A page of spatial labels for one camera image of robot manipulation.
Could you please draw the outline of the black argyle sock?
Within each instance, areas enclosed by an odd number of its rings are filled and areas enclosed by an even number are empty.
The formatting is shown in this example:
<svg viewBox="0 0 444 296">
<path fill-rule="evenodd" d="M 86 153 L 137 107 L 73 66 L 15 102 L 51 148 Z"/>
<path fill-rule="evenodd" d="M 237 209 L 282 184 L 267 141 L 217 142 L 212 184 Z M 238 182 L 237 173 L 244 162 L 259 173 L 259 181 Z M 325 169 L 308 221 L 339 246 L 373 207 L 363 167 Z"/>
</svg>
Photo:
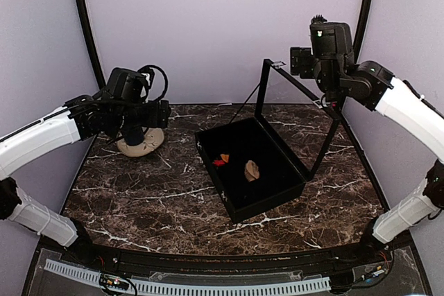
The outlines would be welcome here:
<svg viewBox="0 0 444 296">
<path fill-rule="evenodd" d="M 230 161 L 230 155 L 221 153 L 213 162 L 212 164 L 216 167 L 225 166 Z"/>
</svg>

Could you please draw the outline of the black glass-lid display box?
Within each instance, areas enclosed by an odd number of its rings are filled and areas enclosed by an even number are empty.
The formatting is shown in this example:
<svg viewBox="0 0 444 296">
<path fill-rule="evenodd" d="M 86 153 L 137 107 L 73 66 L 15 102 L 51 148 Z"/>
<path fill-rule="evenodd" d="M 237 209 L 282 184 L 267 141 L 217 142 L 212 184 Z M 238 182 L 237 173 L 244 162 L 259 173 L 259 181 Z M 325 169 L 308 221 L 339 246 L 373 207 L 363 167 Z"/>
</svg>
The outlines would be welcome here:
<svg viewBox="0 0 444 296">
<path fill-rule="evenodd" d="M 324 109 L 332 122 L 322 133 L 324 142 L 312 167 L 307 167 L 262 114 L 271 71 L 317 101 L 304 85 L 265 59 L 254 115 L 195 134 L 197 151 L 233 223 L 300 197 L 317 173 L 340 123 L 338 114 Z"/>
</svg>

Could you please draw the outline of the tan brown sock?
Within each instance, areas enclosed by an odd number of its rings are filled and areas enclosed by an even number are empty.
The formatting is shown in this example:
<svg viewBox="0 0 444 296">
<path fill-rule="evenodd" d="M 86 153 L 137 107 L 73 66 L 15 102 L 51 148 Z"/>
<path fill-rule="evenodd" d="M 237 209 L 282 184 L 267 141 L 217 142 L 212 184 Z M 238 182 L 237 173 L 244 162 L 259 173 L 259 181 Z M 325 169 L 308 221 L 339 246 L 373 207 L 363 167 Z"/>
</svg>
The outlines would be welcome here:
<svg viewBox="0 0 444 296">
<path fill-rule="evenodd" d="M 248 160 L 244 167 L 244 175 L 248 182 L 254 182 L 260 177 L 259 167 L 252 160 Z"/>
</svg>

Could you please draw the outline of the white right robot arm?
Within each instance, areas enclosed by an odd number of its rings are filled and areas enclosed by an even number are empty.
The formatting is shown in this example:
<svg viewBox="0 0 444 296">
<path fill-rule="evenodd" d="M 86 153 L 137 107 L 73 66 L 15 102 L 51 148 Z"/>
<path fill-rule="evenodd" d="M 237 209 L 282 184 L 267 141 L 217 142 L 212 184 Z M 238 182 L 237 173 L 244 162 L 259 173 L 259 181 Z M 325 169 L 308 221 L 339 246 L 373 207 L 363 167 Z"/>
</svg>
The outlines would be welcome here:
<svg viewBox="0 0 444 296">
<path fill-rule="evenodd" d="M 393 208 L 372 219 L 354 258 L 370 263 L 402 232 L 443 212 L 443 115 L 410 83 L 376 61 L 356 63 L 350 27 L 314 16 L 310 47 L 290 49 L 291 75 L 316 82 L 320 104 L 349 98 L 398 125 L 435 157 L 419 185 Z"/>
</svg>

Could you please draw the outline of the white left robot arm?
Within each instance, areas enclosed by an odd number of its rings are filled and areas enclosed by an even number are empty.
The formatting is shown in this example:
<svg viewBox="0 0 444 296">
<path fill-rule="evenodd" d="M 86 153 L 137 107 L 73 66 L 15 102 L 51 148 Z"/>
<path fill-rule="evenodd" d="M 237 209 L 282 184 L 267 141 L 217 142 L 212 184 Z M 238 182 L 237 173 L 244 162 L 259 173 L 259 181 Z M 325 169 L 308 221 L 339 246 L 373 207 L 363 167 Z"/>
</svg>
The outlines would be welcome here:
<svg viewBox="0 0 444 296">
<path fill-rule="evenodd" d="M 167 90 L 150 101 L 156 65 L 137 71 L 115 68 L 95 95 L 67 101 L 50 114 L 1 138 L 1 219 L 18 223 L 70 248 L 83 265 L 93 265 L 98 251 L 79 222 L 51 211 L 17 186 L 12 174 L 64 146 L 104 134 L 127 157 L 142 157 L 164 141 L 171 113 Z"/>
</svg>

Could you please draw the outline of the dark blue mug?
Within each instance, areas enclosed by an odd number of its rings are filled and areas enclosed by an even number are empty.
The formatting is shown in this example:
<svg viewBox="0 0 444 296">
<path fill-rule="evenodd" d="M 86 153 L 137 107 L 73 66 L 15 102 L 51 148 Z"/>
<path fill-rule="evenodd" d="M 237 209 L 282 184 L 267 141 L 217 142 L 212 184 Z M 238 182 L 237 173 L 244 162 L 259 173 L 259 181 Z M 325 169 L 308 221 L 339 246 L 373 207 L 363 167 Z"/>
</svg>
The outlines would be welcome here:
<svg viewBox="0 0 444 296">
<path fill-rule="evenodd" d="M 122 135 L 128 146 L 138 146 L 145 139 L 145 133 L 141 126 L 123 129 Z"/>
</svg>

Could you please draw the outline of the beige ceramic saucer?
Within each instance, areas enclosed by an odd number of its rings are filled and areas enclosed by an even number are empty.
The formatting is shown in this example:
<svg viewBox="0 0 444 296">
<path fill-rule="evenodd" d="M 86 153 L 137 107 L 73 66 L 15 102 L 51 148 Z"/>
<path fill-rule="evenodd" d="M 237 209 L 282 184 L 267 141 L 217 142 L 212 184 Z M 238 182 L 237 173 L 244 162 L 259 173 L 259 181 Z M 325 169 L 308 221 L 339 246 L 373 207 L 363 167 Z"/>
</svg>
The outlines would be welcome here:
<svg viewBox="0 0 444 296">
<path fill-rule="evenodd" d="M 164 131 L 161 128 L 149 128 L 144 134 L 144 140 L 136 146 L 129 146 L 124 139 L 118 140 L 119 151 L 127 157 L 143 157 L 157 150 L 164 142 Z"/>
</svg>

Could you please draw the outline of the black table edge rail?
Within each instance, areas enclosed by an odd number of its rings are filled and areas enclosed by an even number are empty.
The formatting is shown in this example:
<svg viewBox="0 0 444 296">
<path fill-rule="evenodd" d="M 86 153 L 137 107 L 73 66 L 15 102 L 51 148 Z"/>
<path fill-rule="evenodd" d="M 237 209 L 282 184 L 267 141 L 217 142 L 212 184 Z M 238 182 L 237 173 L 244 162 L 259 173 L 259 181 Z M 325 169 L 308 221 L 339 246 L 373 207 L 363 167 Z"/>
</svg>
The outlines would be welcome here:
<svg viewBox="0 0 444 296">
<path fill-rule="evenodd" d="M 67 259 L 86 265 L 88 268 L 103 268 L 108 272 L 125 275 L 148 275 L 150 272 L 172 272 L 184 274 L 262 274 L 300 270 L 305 275 L 341 274 L 360 265 L 391 264 L 393 255 L 389 249 L 370 253 L 358 243 L 324 250 L 309 250 L 283 254 L 250 256 L 200 256 L 162 254 L 137 250 L 119 249 L 104 245 L 90 246 L 92 256 L 81 261 L 74 253 L 66 250 Z"/>
</svg>

